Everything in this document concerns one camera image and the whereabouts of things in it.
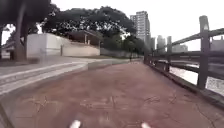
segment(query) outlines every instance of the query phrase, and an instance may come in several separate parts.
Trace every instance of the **building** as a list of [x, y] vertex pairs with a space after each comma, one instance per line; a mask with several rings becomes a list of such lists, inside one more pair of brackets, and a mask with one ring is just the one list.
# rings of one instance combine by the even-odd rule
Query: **building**
[[156, 45], [156, 48], [157, 49], [160, 49], [159, 52], [162, 52], [164, 53], [166, 51], [166, 49], [164, 48], [166, 45], [166, 40], [165, 38], [163, 38], [161, 35], [159, 35], [157, 37], [157, 45]]
[[173, 53], [178, 53], [178, 52], [187, 52], [188, 47], [187, 45], [175, 45], [172, 47], [172, 52]]
[[156, 49], [155, 47], [155, 38], [150, 38], [150, 48], [152, 51]]
[[136, 12], [136, 15], [131, 15], [130, 19], [135, 23], [136, 36], [145, 42], [148, 49], [150, 48], [150, 23], [148, 13], [146, 11]]
[[211, 41], [211, 51], [222, 51], [224, 52], [224, 39], [223, 37], [221, 37], [220, 40], [214, 40], [212, 38]]

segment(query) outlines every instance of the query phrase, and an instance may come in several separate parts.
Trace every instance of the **concrete curb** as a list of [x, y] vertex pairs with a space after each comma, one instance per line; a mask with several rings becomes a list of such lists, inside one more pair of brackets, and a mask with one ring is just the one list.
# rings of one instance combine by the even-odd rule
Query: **concrete curb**
[[41, 87], [41, 84], [50, 82], [56, 79], [59, 79], [64, 76], [68, 76], [71, 74], [80, 73], [83, 71], [103, 68], [111, 65], [116, 64], [124, 64], [129, 63], [129, 60], [115, 60], [115, 59], [107, 59], [107, 60], [99, 60], [99, 61], [93, 61], [89, 63], [83, 63], [76, 66], [66, 67], [60, 70], [55, 70], [43, 74], [39, 74], [37, 76], [33, 76], [30, 78], [18, 80], [12, 83], [7, 83], [0, 86], [0, 96], [4, 97], [11, 93], [25, 93], [28, 90], [35, 90], [39, 87]]

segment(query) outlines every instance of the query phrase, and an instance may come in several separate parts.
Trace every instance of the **white wall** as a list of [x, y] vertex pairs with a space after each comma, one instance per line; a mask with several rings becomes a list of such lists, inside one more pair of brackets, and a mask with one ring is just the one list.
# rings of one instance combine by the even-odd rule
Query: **white wall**
[[69, 39], [55, 36], [53, 34], [46, 34], [47, 36], [47, 55], [61, 55], [61, 46], [71, 44]]
[[45, 34], [31, 34], [27, 38], [27, 57], [41, 57], [46, 55]]
[[62, 55], [68, 57], [99, 56], [100, 50], [84, 44], [71, 44], [62, 47]]

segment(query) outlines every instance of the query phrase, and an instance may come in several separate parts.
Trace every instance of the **step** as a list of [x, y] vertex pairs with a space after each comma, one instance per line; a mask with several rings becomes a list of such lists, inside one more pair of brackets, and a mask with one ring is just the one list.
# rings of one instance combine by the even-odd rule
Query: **step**
[[70, 62], [70, 63], [56, 64], [56, 65], [52, 65], [52, 66], [36, 68], [36, 69], [31, 69], [31, 70], [26, 70], [26, 71], [21, 71], [21, 72], [16, 72], [16, 73], [0, 76], [0, 85], [4, 85], [4, 84], [11, 83], [14, 81], [26, 79], [26, 78], [29, 78], [32, 76], [47, 73], [47, 72], [54, 71], [54, 70], [57, 70], [60, 68], [75, 66], [78, 64], [82, 64], [82, 62]]
[[28, 85], [34, 84], [36, 82], [40, 82], [40, 81], [46, 80], [48, 78], [53, 78], [53, 77], [56, 77], [56, 76], [59, 76], [59, 75], [65, 74], [65, 73], [69, 73], [69, 72], [78, 73], [78, 72], [82, 72], [85, 70], [88, 70], [87, 63], [86, 64], [84, 64], [84, 63], [78, 64], [78, 65], [70, 66], [70, 67], [64, 67], [64, 68], [50, 71], [47, 73], [32, 76], [27, 79], [21, 79], [21, 80], [15, 81], [15, 82], [7, 83], [7, 84], [0, 86], [0, 95], [12, 92], [16, 89], [23, 88]]

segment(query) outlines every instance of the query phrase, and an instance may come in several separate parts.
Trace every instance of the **railing post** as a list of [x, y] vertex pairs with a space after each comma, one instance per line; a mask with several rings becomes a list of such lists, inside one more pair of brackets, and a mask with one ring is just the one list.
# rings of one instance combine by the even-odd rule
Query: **railing post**
[[205, 89], [208, 77], [208, 57], [210, 51], [209, 24], [207, 16], [200, 16], [200, 33], [201, 33], [201, 57], [198, 73], [197, 87]]
[[167, 65], [166, 65], [166, 71], [170, 71], [170, 63], [171, 63], [171, 53], [172, 53], [172, 38], [171, 36], [167, 37], [167, 52], [166, 52], [166, 58], [167, 58]]

